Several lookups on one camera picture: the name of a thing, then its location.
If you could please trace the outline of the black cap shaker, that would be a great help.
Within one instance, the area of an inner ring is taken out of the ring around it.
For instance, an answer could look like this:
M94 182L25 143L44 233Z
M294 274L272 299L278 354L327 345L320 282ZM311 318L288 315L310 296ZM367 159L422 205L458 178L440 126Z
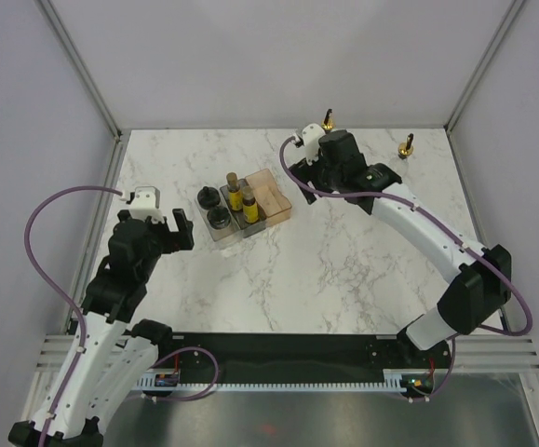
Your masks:
M231 224L230 211L224 206L215 206L208 210L207 219L214 230L222 230Z
M211 210L221 204L220 193L212 186L203 186L197 193L196 200L202 210Z

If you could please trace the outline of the yellow label bottle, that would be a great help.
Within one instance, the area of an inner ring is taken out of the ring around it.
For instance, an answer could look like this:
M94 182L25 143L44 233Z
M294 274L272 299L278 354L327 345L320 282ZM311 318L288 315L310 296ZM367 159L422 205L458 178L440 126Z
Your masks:
M255 224L259 221L256 197L253 189L248 185L242 188L242 211L247 224Z
M232 211L241 212L243 210L242 183L235 172L226 175L228 203Z

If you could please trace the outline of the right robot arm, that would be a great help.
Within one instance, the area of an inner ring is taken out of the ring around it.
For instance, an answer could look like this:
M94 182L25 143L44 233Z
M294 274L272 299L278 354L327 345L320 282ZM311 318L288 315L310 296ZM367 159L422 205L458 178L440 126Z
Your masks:
M425 208L386 164L368 164L354 135L313 124L290 142L304 156L285 168L308 203L341 197L396 230L439 271L448 287L436 305L398 335L398 359L420 365L430 348L454 335L468 335L510 298L511 256L449 228Z

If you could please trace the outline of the clear square oil bottle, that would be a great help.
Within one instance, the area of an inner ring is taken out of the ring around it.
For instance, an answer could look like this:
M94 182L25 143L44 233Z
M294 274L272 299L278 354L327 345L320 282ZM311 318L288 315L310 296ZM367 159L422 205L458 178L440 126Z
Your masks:
M335 128L332 115L333 115L333 109L329 108L324 116L323 121L321 122L321 127L326 133L330 133Z

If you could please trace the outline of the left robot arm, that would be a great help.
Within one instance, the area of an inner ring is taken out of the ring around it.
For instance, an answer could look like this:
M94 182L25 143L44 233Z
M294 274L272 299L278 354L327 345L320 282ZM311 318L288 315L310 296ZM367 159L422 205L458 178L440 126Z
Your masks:
M108 240L108 253L86 289L83 322L55 385L27 421L10 429L15 446L101 446L107 424L137 379L152 365L168 366L175 355L170 327L144 320L128 339L122 356L106 365L120 336L147 293L146 285L165 254L194 247L193 224L182 209L165 219L136 219L121 210Z

